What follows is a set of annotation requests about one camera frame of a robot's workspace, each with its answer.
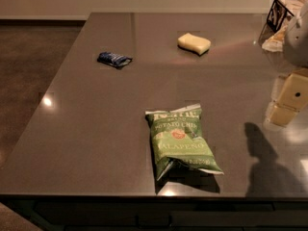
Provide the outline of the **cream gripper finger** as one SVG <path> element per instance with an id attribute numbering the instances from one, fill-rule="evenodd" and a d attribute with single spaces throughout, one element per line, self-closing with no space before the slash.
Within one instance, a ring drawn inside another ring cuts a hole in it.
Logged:
<path id="1" fill-rule="evenodd" d="M 267 122 L 286 127 L 308 105 L 308 69 L 279 75 L 273 85 Z"/>

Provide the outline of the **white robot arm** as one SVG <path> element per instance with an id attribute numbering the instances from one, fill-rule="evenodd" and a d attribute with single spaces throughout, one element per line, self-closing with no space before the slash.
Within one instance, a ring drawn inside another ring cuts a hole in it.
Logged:
<path id="1" fill-rule="evenodd" d="M 308 105 L 308 3 L 307 0 L 274 0 L 267 18 L 274 31 L 262 47 L 281 52 L 295 66 L 279 75 L 273 84 L 265 123 L 278 129 L 288 124 Z"/>

